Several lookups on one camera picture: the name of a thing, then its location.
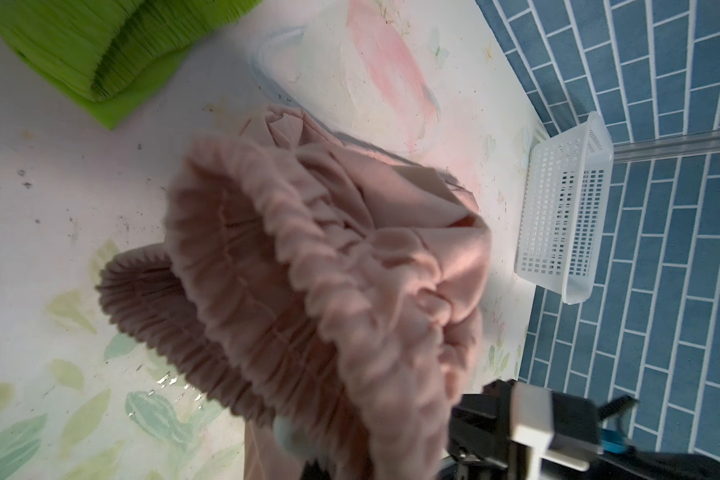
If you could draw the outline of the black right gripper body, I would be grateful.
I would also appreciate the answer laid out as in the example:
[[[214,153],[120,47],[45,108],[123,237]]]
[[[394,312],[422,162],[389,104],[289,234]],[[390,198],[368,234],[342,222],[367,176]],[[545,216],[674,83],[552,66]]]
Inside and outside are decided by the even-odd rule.
[[[439,479],[506,479],[513,380],[495,380],[452,408]]]

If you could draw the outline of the white plastic basket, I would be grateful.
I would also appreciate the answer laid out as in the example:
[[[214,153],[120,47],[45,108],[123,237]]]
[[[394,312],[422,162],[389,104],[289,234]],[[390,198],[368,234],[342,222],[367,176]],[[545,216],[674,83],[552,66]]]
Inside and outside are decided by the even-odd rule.
[[[594,287],[614,147],[597,112],[530,152],[515,273],[565,304]]]

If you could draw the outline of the pink shorts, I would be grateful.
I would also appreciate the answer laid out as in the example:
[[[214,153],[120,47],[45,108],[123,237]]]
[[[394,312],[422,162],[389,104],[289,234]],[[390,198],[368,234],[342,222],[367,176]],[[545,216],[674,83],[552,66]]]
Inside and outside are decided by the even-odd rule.
[[[469,193],[272,107],[193,141],[164,224],[107,264],[100,304],[245,420],[246,478],[436,475],[482,339]]]

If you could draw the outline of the lime green shorts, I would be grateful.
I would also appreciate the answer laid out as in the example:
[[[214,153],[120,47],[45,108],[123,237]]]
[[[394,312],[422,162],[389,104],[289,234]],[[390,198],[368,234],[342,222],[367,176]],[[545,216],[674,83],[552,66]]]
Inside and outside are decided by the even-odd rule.
[[[250,0],[0,1],[0,37],[107,129],[158,92]]]

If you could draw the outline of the aluminium right corner post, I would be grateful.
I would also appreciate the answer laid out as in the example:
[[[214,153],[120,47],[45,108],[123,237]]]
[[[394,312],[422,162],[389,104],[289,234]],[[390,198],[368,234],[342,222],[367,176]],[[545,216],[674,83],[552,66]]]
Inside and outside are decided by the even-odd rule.
[[[720,153],[720,130],[614,147],[615,164]]]

